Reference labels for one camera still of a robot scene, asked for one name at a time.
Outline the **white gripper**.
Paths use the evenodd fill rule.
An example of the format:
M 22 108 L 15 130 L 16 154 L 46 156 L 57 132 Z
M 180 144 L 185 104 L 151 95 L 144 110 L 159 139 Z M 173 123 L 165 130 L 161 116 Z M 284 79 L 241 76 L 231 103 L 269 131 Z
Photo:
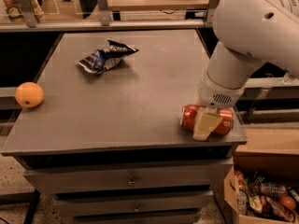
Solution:
M 216 75 L 205 72 L 198 85 L 198 96 L 202 105 L 197 111 L 193 138 L 205 141 L 220 125 L 219 109 L 230 108 L 244 92 L 246 80 L 237 75 Z

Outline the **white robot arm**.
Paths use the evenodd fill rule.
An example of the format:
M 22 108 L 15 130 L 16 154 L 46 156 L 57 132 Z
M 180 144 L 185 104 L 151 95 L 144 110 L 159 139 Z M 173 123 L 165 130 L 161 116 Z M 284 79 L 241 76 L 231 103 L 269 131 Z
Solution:
M 220 111 L 239 100 L 251 75 L 271 63 L 299 77 L 298 0 L 222 0 L 213 13 L 218 43 L 202 73 L 193 138 L 221 123 Z

